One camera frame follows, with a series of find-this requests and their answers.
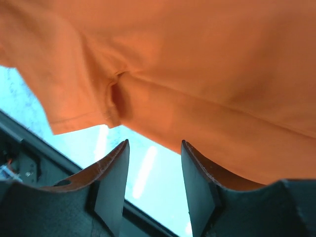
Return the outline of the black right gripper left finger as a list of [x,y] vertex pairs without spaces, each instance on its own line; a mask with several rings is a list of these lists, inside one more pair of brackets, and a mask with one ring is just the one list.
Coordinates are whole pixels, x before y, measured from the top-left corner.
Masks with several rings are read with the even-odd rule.
[[54,186],[0,184],[3,237],[117,237],[129,166],[129,142]]

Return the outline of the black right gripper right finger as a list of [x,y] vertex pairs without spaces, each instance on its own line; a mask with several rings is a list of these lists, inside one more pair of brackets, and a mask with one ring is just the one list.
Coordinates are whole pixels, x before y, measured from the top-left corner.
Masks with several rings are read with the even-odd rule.
[[182,141],[181,160],[194,236],[315,236],[315,180],[252,182],[212,162],[187,141]]

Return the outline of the orange t shirt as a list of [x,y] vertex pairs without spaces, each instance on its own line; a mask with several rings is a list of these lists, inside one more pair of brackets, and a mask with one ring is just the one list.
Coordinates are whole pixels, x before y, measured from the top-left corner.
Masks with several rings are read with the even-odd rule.
[[313,0],[3,0],[0,63],[56,134],[186,140],[236,190],[316,177]]

